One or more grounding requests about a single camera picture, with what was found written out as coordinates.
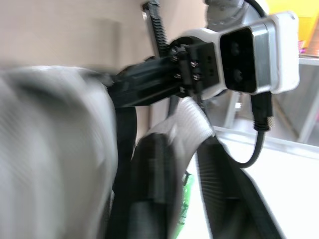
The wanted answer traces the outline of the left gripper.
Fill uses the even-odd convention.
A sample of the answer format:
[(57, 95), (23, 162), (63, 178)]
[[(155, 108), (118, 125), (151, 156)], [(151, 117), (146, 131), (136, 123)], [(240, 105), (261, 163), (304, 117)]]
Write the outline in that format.
[[(180, 93), (213, 98), (221, 93), (215, 44), (184, 36), (168, 45), (158, 0), (141, 5), (154, 55), (112, 76), (111, 99), (116, 108), (147, 106)], [(177, 58), (174, 62), (169, 55)]]

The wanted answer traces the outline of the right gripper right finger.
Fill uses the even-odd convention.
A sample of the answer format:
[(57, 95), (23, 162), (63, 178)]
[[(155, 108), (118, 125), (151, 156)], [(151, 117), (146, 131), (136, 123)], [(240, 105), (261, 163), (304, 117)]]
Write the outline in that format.
[(216, 138), (197, 149), (201, 193), (214, 239), (283, 239), (259, 188)]

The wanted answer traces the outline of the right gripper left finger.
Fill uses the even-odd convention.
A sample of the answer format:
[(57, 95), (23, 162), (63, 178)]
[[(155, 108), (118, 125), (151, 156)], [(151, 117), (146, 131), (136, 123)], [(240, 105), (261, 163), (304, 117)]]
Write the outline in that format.
[(131, 237), (171, 239), (179, 220), (184, 168), (166, 134), (143, 137), (131, 161)]

